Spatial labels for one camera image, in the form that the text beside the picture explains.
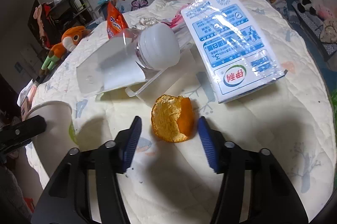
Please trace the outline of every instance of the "orange plastic package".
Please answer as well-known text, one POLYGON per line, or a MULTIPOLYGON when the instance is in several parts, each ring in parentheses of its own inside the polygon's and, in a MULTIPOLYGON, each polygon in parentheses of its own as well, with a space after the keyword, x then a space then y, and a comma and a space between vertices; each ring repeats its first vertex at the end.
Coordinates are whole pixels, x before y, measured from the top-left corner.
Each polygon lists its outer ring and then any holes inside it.
POLYGON ((107 35, 109 39, 125 28, 128 28, 128 25, 122 13, 109 2, 107 6, 107 35))

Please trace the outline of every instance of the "white and blue milk box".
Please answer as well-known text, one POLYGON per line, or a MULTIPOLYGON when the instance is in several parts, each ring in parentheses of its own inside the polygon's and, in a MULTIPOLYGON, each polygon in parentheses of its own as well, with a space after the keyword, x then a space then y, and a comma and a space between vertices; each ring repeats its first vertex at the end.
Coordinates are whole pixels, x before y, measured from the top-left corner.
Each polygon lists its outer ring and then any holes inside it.
POLYGON ((267 38, 239 0, 195 0, 181 14, 219 103, 284 76, 267 38))

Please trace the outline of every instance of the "orange plush toy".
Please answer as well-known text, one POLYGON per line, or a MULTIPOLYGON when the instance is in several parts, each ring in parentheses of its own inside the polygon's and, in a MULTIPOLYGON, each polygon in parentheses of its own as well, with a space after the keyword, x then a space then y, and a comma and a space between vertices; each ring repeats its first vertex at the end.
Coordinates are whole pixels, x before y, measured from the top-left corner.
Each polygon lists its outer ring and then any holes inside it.
POLYGON ((81 39, 87 36, 89 33, 90 30, 87 30, 83 26, 69 28, 62 35, 61 42, 55 44, 51 48, 46 60, 41 67, 40 76, 42 76, 43 74, 48 74, 49 71, 52 70, 55 66, 55 63, 62 58, 67 50, 72 52, 72 50, 74 50, 75 47, 79 44, 81 39))

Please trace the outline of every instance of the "clear plastic bottle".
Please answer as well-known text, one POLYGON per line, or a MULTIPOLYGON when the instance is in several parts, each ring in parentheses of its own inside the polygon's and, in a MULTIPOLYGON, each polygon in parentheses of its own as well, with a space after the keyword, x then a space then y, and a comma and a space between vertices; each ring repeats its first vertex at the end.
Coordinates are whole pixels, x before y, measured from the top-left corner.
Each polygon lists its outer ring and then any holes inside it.
POLYGON ((80 64, 76 76, 81 93, 94 95, 145 82, 179 59, 178 40, 167 25, 126 28, 80 64))

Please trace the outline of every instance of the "pink butterfly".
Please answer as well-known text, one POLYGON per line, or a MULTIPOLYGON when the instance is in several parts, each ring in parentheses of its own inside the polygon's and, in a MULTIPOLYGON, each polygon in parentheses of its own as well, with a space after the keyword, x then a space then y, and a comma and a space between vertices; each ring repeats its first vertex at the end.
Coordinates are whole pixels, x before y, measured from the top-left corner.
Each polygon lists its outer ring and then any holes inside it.
POLYGON ((146 7, 149 5, 149 2, 147 0, 134 0, 131 2, 131 11, 137 10, 142 7, 146 7))

